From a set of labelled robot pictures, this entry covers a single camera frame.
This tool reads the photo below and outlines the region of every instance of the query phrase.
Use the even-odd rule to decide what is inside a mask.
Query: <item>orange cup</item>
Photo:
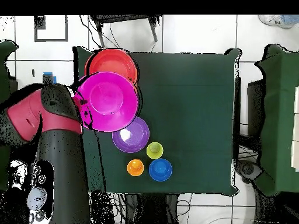
[[[128,173],[132,176],[139,176],[143,173],[144,166],[140,159],[133,159],[128,163]]]

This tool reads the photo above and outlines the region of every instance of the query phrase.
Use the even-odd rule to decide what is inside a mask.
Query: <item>blue cup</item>
[[[159,158],[154,160],[149,166],[149,175],[153,180],[163,182],[170,178],[172,166],[169,161]]]

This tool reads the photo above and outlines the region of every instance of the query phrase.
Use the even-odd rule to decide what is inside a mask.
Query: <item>white tile floor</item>
[[[62,16],[46,17],[46,30],[38,31],[39,38],[64,37],[63,20]],[[98,34],[91,26],[95,27],[94,22],[90,24],[87,16],[82,16],[82,21],[89,26],[92,36],[79,16],[68,16],[68,42],[35,43],[33,16],[0,16],[0,40],[12,40],[19,46],[16,61],[13,53],[6,63],[11,75],[18,78],[19,88],[41,82],[43,72],[53,72],[61,84],[72,83],[72,46],[93,50],[97,48],[96,43],[100,44]],[[129,51],[151,51],[155,44],[147,19],[112,23],[111,30],[117,43]],[[104,24],[103,33],[116,43],[109,24]],[[225,53],[234,47],[242,50],[239,75],[242,78],[241,122],[244,124],[248,123],[247,85],[262,78],[262,73],[253,63],[262,59],[264,47],[279,43],[290,51],[299,50],[298,25],[290,30],[266,26],[257,15],[164,15],[156,33],[158,42],[153,49],[156,53]],[[104,37],[106,47],[113,47],[107,38]],[[241,126],[241,133],[247,133],[246,125]],[[239,175],[235,176],[235,186],[239,193],[233,198],[193,195],[188,224],[252,224],[255,213],[253,188],[244,184]],[[190,197],[191,194],[183,194],[179,199],[189,202]],[[179,213],[189,208],[184,201],[179,205]],[[180,224],[187,224],[187,219],[188,213],[180,216]]]

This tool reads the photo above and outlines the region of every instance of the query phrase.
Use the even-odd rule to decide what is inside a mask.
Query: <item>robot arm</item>
[[[33,139],[40,124],[37,161],[42,161],[38,164],[46,183],[37,185],[47,197],[39,209],[52,209],[49,224],[89,224],[81,123],[63,85],[46,85],[5,109],[0,114],[0,140],[23,145]],[[27,202],[32,202],[33,194]],[[28,203],[28,207],[37,206]]]

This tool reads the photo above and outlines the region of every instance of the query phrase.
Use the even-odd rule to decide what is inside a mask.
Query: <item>green tablecloth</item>
[[[11,95],[9,90],[8,69],[6,60],[8,56],[17,49],[17,46],[11,41],[0,41],[0,104]],[[8,188],[7,166],[9,164],[10,155],[9,146],[0,146],[0,190],[6,191]]]
[[[90,56],[77,47],[79,77]],[[239,51],[224,54],[130,54],[139,68],[143,105],[140,117],[150,139],[164,147],[173,173],[154,181],[146,149],[124,153],[114,146],[111,133],[97,132],[106,191],[114,193],[217,193],[233,195],[231,186],[234,62]],[[104,190],[98,145],[93,131],[83,133],[89,189]],[[139,158],[145,170],[139,177],[127,172]]]
[[[266,79],[265,123],[261,132],[260,165],[265,170],[255,183],[266,195],[299,193],[299,173],[291,167],[295,87],[299,86],[299,53],[277,45],[265,49],[258,62]]]

